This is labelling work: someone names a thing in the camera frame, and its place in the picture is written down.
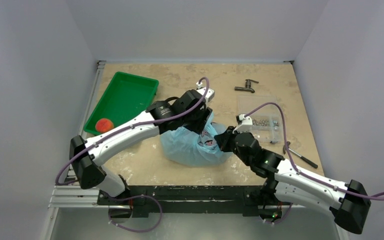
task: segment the black joint housing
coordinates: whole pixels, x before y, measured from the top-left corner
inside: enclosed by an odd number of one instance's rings
[[[282,211],[277,209],[262,209],[259,211],[259,217],[261,219],[272,219],[271,222],[274,222],[277,219],[282,218]]]
[[[367,196],[367,192],[360,182],[351,180],[347,186],[348,191]],[[339,209],[330,207],[329,210],[333,213],[334,221],[338,226],[353,234],[362,234],[371,204],[367,198],[346,193]]]
[[[283,156],[261,148],[250,132],[237,133],[233,126],[214,137],[222,152],[233,152],[257,176],[273,179]]]
[[[196,90],[188,90],[181,97],[169,97],[164,101],[156,101],[147,109],[155,120],[167,119],[182,114],[192,108],[202,97]],[[179,127],[185,127],[191,132],[200,134],[207,124],[207,119],[213,110],[206,106],[205,99],[191,112],[177,119],[156,123],[159,134],[174,131]]]
[[[86,148],[85,143],[85,140],[80,135],[73,137],[70,141],[69,159],[83,151]],[[100,184],[107,175],[100,167],[97,167],[92,160],[93,157],[85,152],[71,164],[81,189],[91,189],[95,187]]]

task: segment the white panel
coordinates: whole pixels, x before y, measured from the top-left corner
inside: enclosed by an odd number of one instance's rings
[[[96,63],[63,0],[0,0],[0,239],[38,239]]]
[[[331,0],[294,69],[327,177],[384,191],[384,0]],[[384,201],[362,235],[384,239]]]
[[[95,58],[294,60],[328,0],[67,0]]]

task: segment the green tray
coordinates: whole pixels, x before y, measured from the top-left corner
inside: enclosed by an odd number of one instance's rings
[[[118,127],[127,123],[151,103],[159,82],[155,79],[117,72],[84,126],[84,131],[100,135],[95,129],[98,120],[106,118]]]

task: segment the black handle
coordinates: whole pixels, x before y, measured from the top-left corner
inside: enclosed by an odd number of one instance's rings
[[[256,84],[259,83],[258,81],[256,81],[256,80],[252,80],[252,79],[245,79],[245,81],[250,81],[250,82],[253,82],[253,83],[256,83]]]
[[[304,162],[306,162],[307,164],[309,164],[310,166],[312,166],[313,168],[318,168],[319,165],[315,164],[314,162],[312,162],[310,159],[306,158],[305,156],[301,156],[300,157]]]

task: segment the clear plastic box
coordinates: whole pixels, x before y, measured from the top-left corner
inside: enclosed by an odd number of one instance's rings
[[[275,96],[238,95],[238,114],[247,114],[267,102],[278,103]],[[282,141],[282,118],[276,106],[264,106],[254,112],[250,117],[253,123],[251,133],[259,142],[275,144]]]

